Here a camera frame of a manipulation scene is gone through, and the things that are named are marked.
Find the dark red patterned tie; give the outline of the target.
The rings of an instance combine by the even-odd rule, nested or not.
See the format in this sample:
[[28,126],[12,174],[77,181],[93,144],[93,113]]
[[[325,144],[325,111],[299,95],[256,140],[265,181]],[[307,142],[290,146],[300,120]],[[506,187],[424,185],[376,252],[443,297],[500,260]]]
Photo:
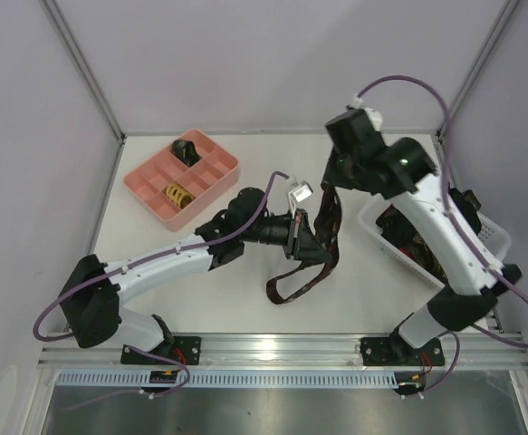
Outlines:
[[[289,304],[308,293],[317,284],[326,279],[340,261],[338,237],[342,222],[341,199],[335,187],[331,187],[325,182],[321,183],[321,187],[322,201],[318,215],[313,223],[315,231],[314,240],[320,244],[320,247],[329,255],[329,258],[325,261],[303,260],[294,270],[270,279],[266,283],[265,291],[268,299],[275,305]],[[277,283],[280,280],[319,264],[323,265],[321,272],[296,292],[287,298],[282,297],[278,293]]]

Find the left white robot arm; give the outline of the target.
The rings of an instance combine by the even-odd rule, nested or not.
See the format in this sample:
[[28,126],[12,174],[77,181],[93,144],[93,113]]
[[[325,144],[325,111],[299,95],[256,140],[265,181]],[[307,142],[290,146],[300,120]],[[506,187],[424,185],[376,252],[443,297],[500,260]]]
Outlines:
[[119,345],[126,364],[157,364],[175,357],[176,341],[165,321],[133,312],[126,303],[170,280],[224,266],[244,253],[246,243],[281,247],[287,258],[304,266],[331,261],[328,248],[312,234],[305,210],[273,215],[263,190],[244,188],[227,208],[165,254],[116,264],[95,255],[82,258],[61,291],[61,308],[75,342],[82,349]]

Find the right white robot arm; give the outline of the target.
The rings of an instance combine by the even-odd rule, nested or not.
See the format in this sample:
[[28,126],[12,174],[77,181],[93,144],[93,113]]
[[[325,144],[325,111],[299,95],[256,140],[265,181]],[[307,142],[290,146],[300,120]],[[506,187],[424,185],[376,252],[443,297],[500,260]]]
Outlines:
[[332,150],[323,182],[389,200],[445,271],[445,287],[389,336],[392,353],[404,363],[440,334],[460,332],[485,317],[507,290],[500,280],[518,281],[521,271],[491,253],[475,256],[485,247],[447,195],[437,165],[418,141],[403,137],[387,145],[363,109],[349,109],[325,128]]

